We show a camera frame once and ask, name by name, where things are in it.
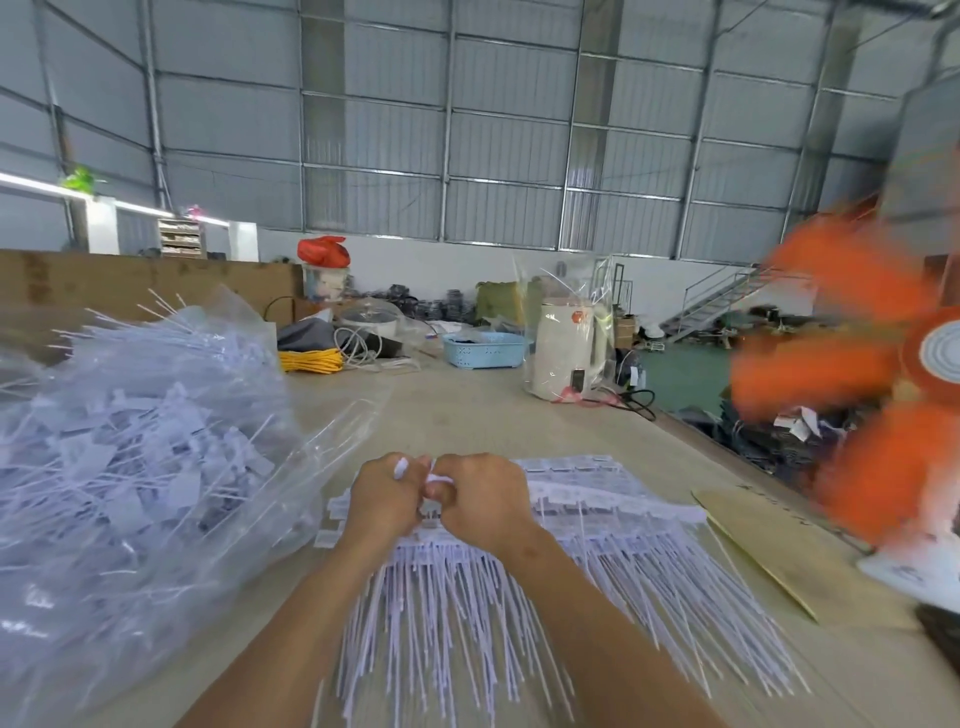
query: cardboard sheet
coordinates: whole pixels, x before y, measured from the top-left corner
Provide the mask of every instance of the cardboard sheet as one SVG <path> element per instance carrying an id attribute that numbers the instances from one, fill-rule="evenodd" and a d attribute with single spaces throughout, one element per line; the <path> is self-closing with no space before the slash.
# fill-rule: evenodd
<path id="1" fill-rule="evenodd" d="M 697 491 L 710 522 L 821 624 L 919 629 L 909 597 L 854 565 L 859 554 L 772 497 Z"/>

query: hand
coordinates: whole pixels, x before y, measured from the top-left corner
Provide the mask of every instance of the hand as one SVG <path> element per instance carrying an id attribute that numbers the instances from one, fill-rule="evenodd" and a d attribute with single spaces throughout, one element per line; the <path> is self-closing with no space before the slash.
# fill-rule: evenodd
<path id="1" fill-rule="evenodd" d="M 403 477 L 396 479 L 394 468 L 403 457 L 409 465 Z M 429 469 L 429 456 L 414 459 L 402 452 L 364 463 L 350 487 L 341 543 L 369 546 L 386 558 L 396 541 L 420 523 L 422 488 Z"/>
<path id="2" fill-rule="evenodd" d="M 444 528 L 461 541 L 502 559 L 524 529 L 539 528 L 526 473 L 516 463 L 489 453 L 444 455 L 433 472 L 453 479 L 452 486 L 427 483 L 424 492 L 440 502 Z"/>

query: electric fan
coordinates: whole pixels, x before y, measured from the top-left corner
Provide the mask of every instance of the electric fan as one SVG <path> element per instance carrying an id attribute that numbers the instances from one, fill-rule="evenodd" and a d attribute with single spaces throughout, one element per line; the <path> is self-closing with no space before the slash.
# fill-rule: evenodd
<path id="1" fill-rule="evenodd" d="M 809 276 L 830 303 L 869 324 L 763 351 L 747 342 L 732 364 L 745 420 L 796 405 L 829 409 L 881 398 L 817 474 L 827 515 L 877 546 L 859 568 L 929 604 L 960 613 L 960 306 L 876 227 L 835 217 L 799 226 L 770 256 L 774 276 Z"/>

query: green object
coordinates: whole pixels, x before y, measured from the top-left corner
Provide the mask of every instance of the green object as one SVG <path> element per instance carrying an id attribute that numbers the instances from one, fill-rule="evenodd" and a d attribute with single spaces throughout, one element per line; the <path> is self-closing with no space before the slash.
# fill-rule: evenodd
<path id="1" fill-rule="evenodd" d="M 492 320 L 499 316 L 519 327 L 523 327 L 524 322 L 531 322 L 535 326 L 540 319 L 543 300 L 540 279 L 531 280 L 526 293 L 526 297 L 521 296 L 515 282 L 477 283 L 477 322 L 481 318 Z"/>
<path id="2" fill-rule="evenodd" d="M 72 189 L 77 192 L 83 192 L 87 195 L 96 194 L 93 191 L 93 186 L 96 184 L 96 180 L 93 175 L 90 174 L 90 170 L 86 167 L 82 167 L 79 164 L 74 168 L 73 174 L 69 175 L 63 182 L 60 183 L 61 187 L 66 189 Z"/>

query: corrugated metal wall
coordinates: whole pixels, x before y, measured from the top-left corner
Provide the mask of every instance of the corrugated metal wall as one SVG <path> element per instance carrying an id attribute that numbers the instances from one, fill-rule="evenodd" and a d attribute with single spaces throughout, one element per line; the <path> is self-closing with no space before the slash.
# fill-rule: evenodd
<path id="1" fill-rule="evenodd" d="M 76 162 L 93 172 L 100 193 L 152 205 L 143 62 L 137 2 L 4 0 L 0 171 L 55 182 L 62 165 Z M 153 220 L 121 212 L 118 222 L 124 252 L 157 239 Z M 0 245 L 58 250 L 69 240 L 62 202 L 0 190 Z"/>
<path id="2" fill-rule="evenodd" d="M 138 4 L 47 1 L 78 158 L 118 195 L 152 197 Z M 822 0 L 152 3 L 178 206 L 281 230 L 728 262 L 876 190 L 938 27 Z M 26 118 L 46 103 L 41 67 L 22 63 L 33 3 L 7 5 L 0 61 L 17 64 L 0 62 L 0 113 L 20 131 L 0 155 L 20 151 L 0 166 L 29 171 L 54 156 Z M 958 59 L 948 43 L 942 66 Z"/>

